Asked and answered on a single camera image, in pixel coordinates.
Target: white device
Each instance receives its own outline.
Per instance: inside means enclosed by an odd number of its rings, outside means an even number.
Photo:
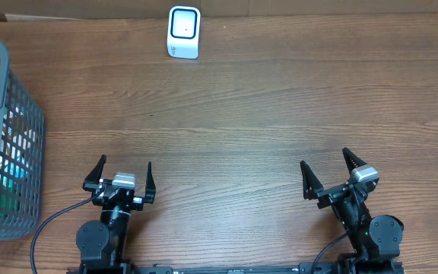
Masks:
[[[196,59],[200,26],[201,12],[197,8],[173,7],[168,17],[168,54],[176,58]]]

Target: cardboard box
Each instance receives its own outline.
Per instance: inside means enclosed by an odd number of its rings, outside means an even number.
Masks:
[[[438,12],[438,0],[0,0],[0,11],[51,18],[166,18],[175,5],[204,17]]]

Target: wire mesh basket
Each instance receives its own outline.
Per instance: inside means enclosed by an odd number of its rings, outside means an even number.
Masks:
[[[0,240],[37,229],[45,128],[42,110],[11,72],[0,42]]]

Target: basket handle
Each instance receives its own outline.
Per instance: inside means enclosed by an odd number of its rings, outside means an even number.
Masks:
[[[9,55],[5,45],[0,41],[0,108],[5,105],[6,83],[9,73]]]

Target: wood grain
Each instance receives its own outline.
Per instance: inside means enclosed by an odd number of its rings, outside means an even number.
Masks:
[[[87,197],[101,154],[105,177],[141,183],[152,161],[156,202],[133,214],[126,251],[138,265],[292,265],[341,233],[303,200],[299,162],[333,186],[347,146],[381,174],[372,215],[405,223],[407,273],[438,272],[438,14],[203,24],[197,61],[167,55],[162,19],[0,24],[46,114],[43,217]],[[99,214],[86,205],[50,223],[39,272],[78,266],[75,233]],[[30,272],[30,240],[0,243],[1,273]]]

